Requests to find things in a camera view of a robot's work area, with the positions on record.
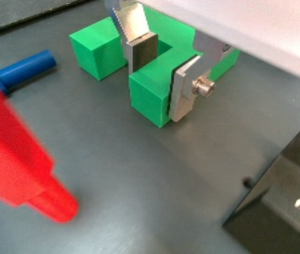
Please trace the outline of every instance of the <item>blue cylinder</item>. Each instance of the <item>blue cylinder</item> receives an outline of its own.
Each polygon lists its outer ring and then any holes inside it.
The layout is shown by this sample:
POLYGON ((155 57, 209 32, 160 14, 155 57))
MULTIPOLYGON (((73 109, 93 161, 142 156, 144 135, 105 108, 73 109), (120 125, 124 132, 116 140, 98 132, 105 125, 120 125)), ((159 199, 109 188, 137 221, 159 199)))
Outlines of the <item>blue cylinder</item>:
POLYGON ((18 85, 46 70, 57 66, 57 60, 49 50, 0 69, 0 82, 6 88, 18 85))

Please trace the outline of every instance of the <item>dark gray floor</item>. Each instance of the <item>dark gray floor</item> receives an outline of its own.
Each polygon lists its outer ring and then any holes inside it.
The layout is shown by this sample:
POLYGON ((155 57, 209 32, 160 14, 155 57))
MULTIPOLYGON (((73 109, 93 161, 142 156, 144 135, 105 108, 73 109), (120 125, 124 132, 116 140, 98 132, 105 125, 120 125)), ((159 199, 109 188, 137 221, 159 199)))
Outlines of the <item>dark gray floor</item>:
POLYGON ((81 212, 65 225, 0 202, 0 254, 242 254, 223 223, 300 131, 300 79, 247 54, 180 123, 130 107, 128 68, 102 82, 78 68, 69 34, 102 1, 0 34, 0 67, 50 49, 59 68, 10 101, 54 155, 81 212))

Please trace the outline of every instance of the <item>green cube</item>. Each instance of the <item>green cube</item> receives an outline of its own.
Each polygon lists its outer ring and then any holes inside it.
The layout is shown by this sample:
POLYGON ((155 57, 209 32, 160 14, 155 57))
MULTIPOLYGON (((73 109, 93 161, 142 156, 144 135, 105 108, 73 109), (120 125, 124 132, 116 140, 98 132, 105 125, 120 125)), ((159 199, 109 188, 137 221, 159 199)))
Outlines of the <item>green cube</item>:
MULTIPOLYGON (((203 55, 193 48, 196 29, 145 8, 151 30, 160 36, 167 52, 129 76, 132 106, 161 128, 171 121, 169 103, 176 68, 193 56, 203 55)), ((232 68, 239 56, 235 50, 213 67, 211 80, 216 81, 232 68)))
POLYGON ((132 106, 160 128, 171 121, 173 71, 191 57, 191 53, 173 48, 129 77, 132 106))
POLYGON ((112 18, 72 34, 80 66, 102 80, 126 65, 121 36, 112 18))

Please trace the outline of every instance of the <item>white surface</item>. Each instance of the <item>white surface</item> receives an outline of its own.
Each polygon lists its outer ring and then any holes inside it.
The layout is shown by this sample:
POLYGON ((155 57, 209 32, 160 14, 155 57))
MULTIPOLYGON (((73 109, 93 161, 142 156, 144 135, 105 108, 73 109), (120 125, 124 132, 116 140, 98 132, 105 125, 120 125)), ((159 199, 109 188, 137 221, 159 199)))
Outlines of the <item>white surface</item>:
POLYGON ((300 0, 140 0, 300 76, 300 0))

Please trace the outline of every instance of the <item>silver metal plate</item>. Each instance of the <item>silver metal plate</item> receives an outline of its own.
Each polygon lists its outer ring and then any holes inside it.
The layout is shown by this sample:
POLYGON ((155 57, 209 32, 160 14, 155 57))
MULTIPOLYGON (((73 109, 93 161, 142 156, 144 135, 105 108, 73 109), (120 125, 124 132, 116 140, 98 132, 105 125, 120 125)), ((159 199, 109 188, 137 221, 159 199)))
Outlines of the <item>silver metal plate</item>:
POLYGON ((114 12, 128 42, 134 41, 151 32, 144 6, 141 4, 133 4, 122 8, 121 11, 114 10, 114 12))

